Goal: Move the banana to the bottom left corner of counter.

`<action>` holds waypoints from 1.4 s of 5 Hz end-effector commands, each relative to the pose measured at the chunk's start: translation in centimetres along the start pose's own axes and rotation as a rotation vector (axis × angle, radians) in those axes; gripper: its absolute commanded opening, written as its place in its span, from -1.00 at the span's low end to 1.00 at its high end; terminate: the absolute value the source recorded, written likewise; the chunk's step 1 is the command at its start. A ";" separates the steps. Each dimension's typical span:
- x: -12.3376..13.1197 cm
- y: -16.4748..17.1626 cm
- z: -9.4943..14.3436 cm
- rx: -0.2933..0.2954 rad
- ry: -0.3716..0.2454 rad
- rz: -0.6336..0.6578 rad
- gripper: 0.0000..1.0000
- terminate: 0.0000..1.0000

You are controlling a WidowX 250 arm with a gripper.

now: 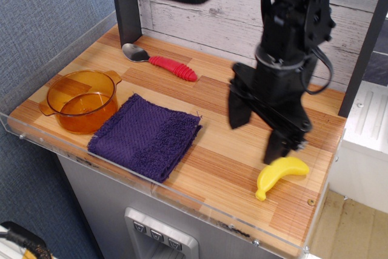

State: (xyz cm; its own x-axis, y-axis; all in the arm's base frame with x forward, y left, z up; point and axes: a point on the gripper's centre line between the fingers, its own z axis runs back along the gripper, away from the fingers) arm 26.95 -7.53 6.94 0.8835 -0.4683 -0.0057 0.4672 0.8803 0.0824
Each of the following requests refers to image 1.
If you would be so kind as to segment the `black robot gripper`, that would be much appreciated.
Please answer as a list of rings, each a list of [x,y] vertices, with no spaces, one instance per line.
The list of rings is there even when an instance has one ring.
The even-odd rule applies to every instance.
[[[257,53],[256,60],[255,68],[240,62],[232,66],[229,124],[237,129],[250,121],[252,112],[259,115],[273,129],[263,159],[270,164],[307,144],[304,135],[312,125],[301,97],[306,91],[304,70],[311,65],[308,57],[283,61],[266,53]]]

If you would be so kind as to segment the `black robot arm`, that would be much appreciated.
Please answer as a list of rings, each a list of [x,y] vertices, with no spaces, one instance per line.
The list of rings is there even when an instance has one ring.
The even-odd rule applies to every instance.
[[[272,128],[264,162],[270,164],[305,144],[312,124],[301,104],[317,62],[332,63],[319,45],[331,39],[330,0],[261,0],[263,35],[256,67],[233,65],[229,123],[247,124],[253,113]]]

